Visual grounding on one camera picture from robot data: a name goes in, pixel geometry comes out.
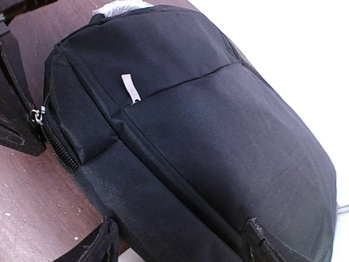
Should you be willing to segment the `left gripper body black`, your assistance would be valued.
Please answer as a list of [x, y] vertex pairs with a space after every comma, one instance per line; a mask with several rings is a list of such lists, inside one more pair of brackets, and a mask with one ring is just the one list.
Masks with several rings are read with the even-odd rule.
[[18, 15], [55, 2], [57, 0], [0, 0], [1, 22], [9, 24]]

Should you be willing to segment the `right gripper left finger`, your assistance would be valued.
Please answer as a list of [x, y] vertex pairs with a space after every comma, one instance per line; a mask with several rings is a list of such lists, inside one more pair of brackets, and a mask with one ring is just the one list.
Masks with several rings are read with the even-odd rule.
[[106, 219], [92, 243], [87, 250], [80, 256], [78, 262], [117, 262], [121, 240], [119, 237], [119, 227], [113, 219]]

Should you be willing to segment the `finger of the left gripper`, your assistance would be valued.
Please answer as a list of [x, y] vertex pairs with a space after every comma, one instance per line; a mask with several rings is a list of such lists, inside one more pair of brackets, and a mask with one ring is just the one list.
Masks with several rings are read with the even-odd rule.
[[1, 30], [1, 145], [32, 156], [46, 146], [29, 113], [35, 108], [17, 40]]

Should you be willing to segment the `black student backpack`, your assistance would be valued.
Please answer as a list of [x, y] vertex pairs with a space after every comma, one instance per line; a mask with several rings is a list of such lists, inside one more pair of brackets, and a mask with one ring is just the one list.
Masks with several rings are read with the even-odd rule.
[[57, 158], [143, 260], [243, 261], [248, 218], [297, 261], [331, 260], [329, 156], [203, 14], [94, 16], [47, 58], [41, 113]]

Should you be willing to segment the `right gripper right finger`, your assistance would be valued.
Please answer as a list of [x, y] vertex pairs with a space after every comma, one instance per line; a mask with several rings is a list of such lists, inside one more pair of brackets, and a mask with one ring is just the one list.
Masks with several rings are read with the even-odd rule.
[[297, 261], [297, 256], [272, 234], [248, 218], [242, 229], [243, 261]]

